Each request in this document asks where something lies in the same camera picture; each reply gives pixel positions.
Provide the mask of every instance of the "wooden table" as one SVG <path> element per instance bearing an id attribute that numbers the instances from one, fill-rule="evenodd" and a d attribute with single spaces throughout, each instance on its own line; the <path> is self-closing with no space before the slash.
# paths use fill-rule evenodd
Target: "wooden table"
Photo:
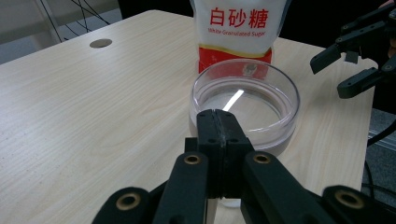
<path id="1" fill-rule="evenodd" d="M 118 189 L 165 181 L 190 136 L 197 74 L 193 19 L 149 11 L 0 66 L 0 222 L 91 223 Z M 104 48 L 91 42 L 111 39 Z M 279 38 L 274 65 L 301 94 L 279 156 L 307 189 L 360 189 L 373 90 L 336 86 L 373 61 L 341 60 L 313 75 L 322 48 Z M 216 223 L 244 223 L 219 206 Z"/>

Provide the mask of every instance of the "transparent round jar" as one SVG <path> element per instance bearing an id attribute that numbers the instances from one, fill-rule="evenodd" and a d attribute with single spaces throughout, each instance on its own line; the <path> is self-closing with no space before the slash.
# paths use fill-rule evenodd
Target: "transparent round jar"
<path id="1" fill-rule="evenodd" d="M 197 135 L 196 115 L 207 109 L 233 113 L 256 150 L 275 156 L 287 147 L 300 107 L 297 87 L 269 63 L 232 59 L 213 64 L 191 90 L 190 131 Z"/>

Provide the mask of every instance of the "white granulated sugar package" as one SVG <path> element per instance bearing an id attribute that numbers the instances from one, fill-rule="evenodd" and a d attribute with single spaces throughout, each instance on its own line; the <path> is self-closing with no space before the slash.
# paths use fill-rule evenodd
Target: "white granulated sugar package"
<path id="1" fill-rule="evenodd" d="M 228 59 L 270 63 L 291 0 L 191 0 L 198 72 Z"/>

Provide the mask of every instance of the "light wood surface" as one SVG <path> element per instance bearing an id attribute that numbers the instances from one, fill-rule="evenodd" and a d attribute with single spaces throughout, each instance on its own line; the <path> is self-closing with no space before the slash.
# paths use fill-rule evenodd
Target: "light wood surface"
<path id="1" fill-rule="evenodd" d="M 112 44 L 90 47 L 102 38 Z M 193 19 L 149 11 L 0 66 L 0 222 L 91 223 L 119 189 L 165 181 L 189 132 Z M 307 189 L 361 187 L 373 90 L 336 86 L 372 61 L 313 75 L 321 48 L 279 38 L 274 65 L 301 94 L 282 163 Z M 219 206 L 216 223 L 244 223 Z"/>

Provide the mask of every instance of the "yellow stripe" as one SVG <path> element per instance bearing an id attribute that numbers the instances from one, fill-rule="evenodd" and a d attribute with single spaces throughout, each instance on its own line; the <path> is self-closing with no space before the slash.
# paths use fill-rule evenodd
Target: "yellow stripe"
<path id="1" fill-rule="evenodd" d="M 233 55 L 236 55 L 236 56 L 239 56 L 242 58 L 262 58 L 268 53 L 268 51 L 271 50 L 271 49 L 268 49 L 266 52 L 260 53 L 260 54 L 251 54 L 251 53 L 245 53 L 245 52 L 238 52 L 236 50 L 226 49 L 223 47 L 218 47 L 218 46 L 213 46 L 213 45 L 199 44 L 198 46 L 202 49 L 213 49 L 213 50 L 233 54 Z"/>

